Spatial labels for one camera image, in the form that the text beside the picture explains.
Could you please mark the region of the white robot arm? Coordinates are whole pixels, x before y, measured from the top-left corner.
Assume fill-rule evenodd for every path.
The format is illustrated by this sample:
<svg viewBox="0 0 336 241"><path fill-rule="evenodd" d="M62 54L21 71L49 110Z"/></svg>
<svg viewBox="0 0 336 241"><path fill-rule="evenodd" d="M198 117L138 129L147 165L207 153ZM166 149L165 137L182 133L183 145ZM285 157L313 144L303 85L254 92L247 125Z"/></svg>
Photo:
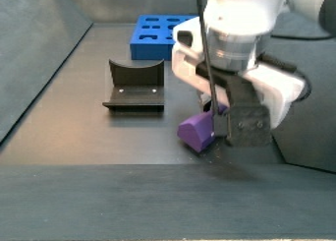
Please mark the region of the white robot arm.
<svg viewBox="0 0 336 241"><path fill-rule="evenodd" d="M227 89L210 87L195 73L209 55L209 64L235 73L255 88L270 113L270 127L281 124L302 91L302 80L290 71L259 60L278 15L295 11L336 34L336 0L207 0L199 14L173 28L171 71L197 90L227 103Z"/></svg>

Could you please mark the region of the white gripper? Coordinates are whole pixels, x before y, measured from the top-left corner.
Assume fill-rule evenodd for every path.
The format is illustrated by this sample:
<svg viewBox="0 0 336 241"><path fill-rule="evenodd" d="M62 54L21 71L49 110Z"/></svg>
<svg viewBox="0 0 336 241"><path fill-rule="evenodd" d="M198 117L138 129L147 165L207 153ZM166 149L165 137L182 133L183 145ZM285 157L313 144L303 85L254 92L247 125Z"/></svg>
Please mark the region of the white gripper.
<svg viewBox="0 0 336 241"><path fill-rule="evenodd" d="M210 94L210 82L195 73L197 65L203 61L199 18L191 18L173 28L171 71L174 76L205 94ZM279 70L267 63L253 65L238 76L249 81L257 91L258 100L270 113L270 128L281 124L297 99L303 82L287 70Z"/></svg>

